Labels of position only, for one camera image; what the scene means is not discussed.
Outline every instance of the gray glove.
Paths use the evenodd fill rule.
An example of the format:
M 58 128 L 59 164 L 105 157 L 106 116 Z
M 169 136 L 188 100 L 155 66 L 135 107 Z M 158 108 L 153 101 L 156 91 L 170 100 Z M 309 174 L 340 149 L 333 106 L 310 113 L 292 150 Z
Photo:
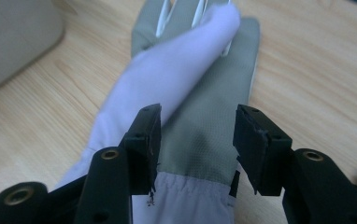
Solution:
M 132 32 L 132 57 L 196 25 L 204 8 L 227 1 L 149 0 Z M 250 97 L 260 39 L 259 23 L 242 19 L 221 56 L 163 127 L 159 171 L 230 185 L 237 167 L 233 147 L 236 107 Z

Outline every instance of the gray object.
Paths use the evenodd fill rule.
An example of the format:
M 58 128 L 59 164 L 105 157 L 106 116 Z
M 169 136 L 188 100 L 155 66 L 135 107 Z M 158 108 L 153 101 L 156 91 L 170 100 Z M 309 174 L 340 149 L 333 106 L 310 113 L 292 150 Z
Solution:
M 148 1 L 143 6 L 133 31 L 132 56 L 192 28 L 199 3 L 178 0 L 158 36 L 164 4 Z M 209 68 L 163 127 L 160 172 L 231 184 L 237 167 L 232 143 L 236 107 L 248 103 L 259 41 L 258 21 L 242 19 L 227 56 Z
M 0 0 L 0 84 L 52 47 L 63 32 L 51 1 Z

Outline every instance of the wood grain surface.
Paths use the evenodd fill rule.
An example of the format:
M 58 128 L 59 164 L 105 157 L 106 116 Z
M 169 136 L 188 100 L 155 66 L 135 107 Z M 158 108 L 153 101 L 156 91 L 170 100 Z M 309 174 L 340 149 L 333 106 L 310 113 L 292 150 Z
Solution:
M 93 118 L 130 61 L 143 1 L 55 1 L 62 42 L 0 87 L 0 191 L 53 189 L 79 159 Z M 262 41 L 250 105 L 292 139 L 329 155 L 357 182 L 357 5 L 334 0 L 236 0 Z M 281 198 L 254 196 L 242 175 L 236 223 L 285 223 Z

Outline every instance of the screw hole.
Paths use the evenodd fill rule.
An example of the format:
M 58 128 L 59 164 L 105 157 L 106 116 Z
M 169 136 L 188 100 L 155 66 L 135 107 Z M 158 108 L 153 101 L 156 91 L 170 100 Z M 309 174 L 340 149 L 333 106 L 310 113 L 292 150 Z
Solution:
M 108 217 L 109 217 L 108 212 L 96 213 L 93 215 L 93 222 L 96 223 L 104 222 L 107 221 Z
M 32 187 L 23 187 L 8 194 L 8 196 L 4 199 L 4 203 L 9 206 L 24 203 L 30 199 L 33 194 L 34 189 Z
M 102 154 L 102 158 L 104 160 L 112 160 L 117 158 L 120 155 L 120 153 L 117 150 L 109 150 L 109 151 L 105 151 Z
M 321 156 L 320 154 L 313 152 L 313 151 L 304 152 L 304 156 L 312 161 L 322 161 L 323 160 L 323 156 Z

